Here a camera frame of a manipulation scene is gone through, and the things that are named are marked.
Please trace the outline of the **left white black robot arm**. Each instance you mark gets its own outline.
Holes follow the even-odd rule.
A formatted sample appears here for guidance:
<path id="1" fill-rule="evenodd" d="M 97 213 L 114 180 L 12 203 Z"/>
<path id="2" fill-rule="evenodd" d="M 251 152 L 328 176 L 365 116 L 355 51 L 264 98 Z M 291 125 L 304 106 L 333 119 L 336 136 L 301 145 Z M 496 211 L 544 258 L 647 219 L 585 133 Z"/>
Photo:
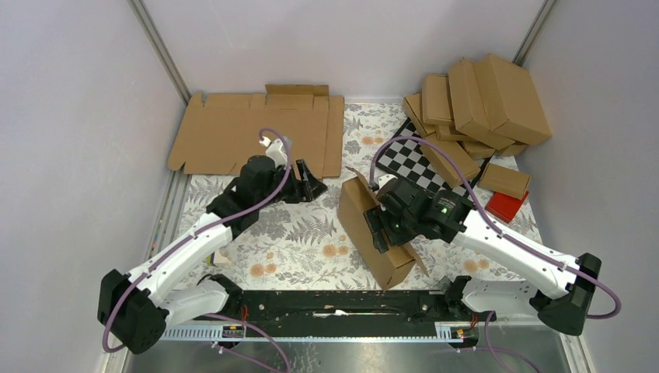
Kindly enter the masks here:
<path id="1" fill-rule="evenodd" d="M 264 207 L 313 202 L 326 190 L 302 159 L 278 165 L 265 155 L 249 158 L 183 235 L 126 274 L 111 270 L 103 277 L 97 319 L 104 326 L 104 350 L 126 347 L 141 354 L 183 322 L 211 313 L 237 316 L 241 299 L 230 291 L 230 281 L 211 277 L 186 290 L 175 286 L 202 259 L 254 225 Z"/>

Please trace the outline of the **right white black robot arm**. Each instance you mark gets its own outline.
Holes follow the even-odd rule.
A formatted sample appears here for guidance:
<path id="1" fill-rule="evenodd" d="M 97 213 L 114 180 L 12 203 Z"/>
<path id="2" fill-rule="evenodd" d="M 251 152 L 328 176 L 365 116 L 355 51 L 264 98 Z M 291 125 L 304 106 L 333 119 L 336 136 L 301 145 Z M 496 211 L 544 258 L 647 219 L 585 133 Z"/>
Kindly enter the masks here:
<path id="1" fill-rule="evenodd" d="M 364 216 L 377 249 L 423 236 L 471 249 L 521 277 L 456 278 L 445 292 L 445 308 L 453 319 L 494 311 L 535 316 L 571 336 L 583 333 L 595 285 L 582 276 L 598 278 L 599 258 L 590 253 L 572 256 L 528 239 L 481 214 L 468 197 L 452 190 L 430 193 L 393 175 L 379 177 L 368 188 L 376 205 Z"/>

